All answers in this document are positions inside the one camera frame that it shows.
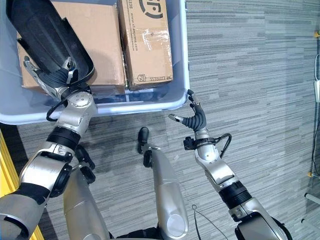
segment black rubber fingertip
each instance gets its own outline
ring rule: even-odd
[[[140,144],[147,144],[149,138],[149,129],[145,126],[143,126],[138,134],[138,142]]]
[[[188,94],[191,96],[192,94],[194,94],[194,91],[188,89]]]

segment brown cardboard box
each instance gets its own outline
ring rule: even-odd
[[[131,90],[173,79],[166,0],[119,0],[120,29]]]
[[[59,15],[66,17],[90,55],[95,73],[87,82],[94,91],[124,93],[125,74],[120,41],[118,11],[115,6],[53,2]],[[23,65],[28,54],[18,44],[23,87],[40,90]]]

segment blue plastic bin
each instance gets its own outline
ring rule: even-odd
[[[113,5],[116,0],[59,0]],[[96,95],[97,116],[173,110],[181,107],[190,88],[185,0],[166,0],[171,41],[173,81],[162,87],[126,91],[125,95]],[[20,125],[46,121],[54,100],[21,87],[17,32],[6,16],[6,1],[0,1],[0,122]]]

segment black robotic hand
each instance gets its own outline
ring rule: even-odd
[[[169,114],[169,118],[182,123],[183,125],[187,126],[188,128],[193,129],[194,132],[197,132],[202,129],[207,128],[207,120],[206,120],[206,115],[204,110],[201,107],[201,103],[196,96],[196,94],[192,90],[187,91],[189,95],[189,100],[192,102],[190,103],[190,107],[194,111],[194,116],[192,117],[183,117],[183,116],[178,116],[175,114]]]

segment robotic hand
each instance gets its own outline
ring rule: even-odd
[[[64,104],[65,109],[57,120],[50,118],[56,107],[48,112],[47,119],[56,121],[53,131],[25,165],[19,177],[18,189],[0,198],[2,240],[29,239],[47,201],[63,193],[69,178],[78,182],[86,178],[84,188],[88,188],[87,183],[95,180],[92,173],[94,164],[78,143],[97,107],[90,88],[85,83],[77,82],[78,71],[73,69],[73,60],[68,57],[59,70],[50,74],[35,67],[28,57],[24,59],[24,66],[46,93],[60,101],[57,106]],[[73,158],[79,160],[76,167],[69,165]],[[107,231],[102,232],[109,238]]]
[[[229,208],[229,214],[235,222],[240,222],[234,230],[239,240],[291,240],[289,231],[272,218],[259,201],[250,195],[232,169],[222,160],[231,141],[229,133],[219,138],[209,136],[204,110],[196,94],[188,90],[190,104],[195,115],[182,117],[170,114],[169,118],[193,129],[195,140],[186,137],[185,150],[195,150],[195,160],[204,169],[213,188],[219,193]],[[219,154],[215,144],[223,138],[228,140]]]

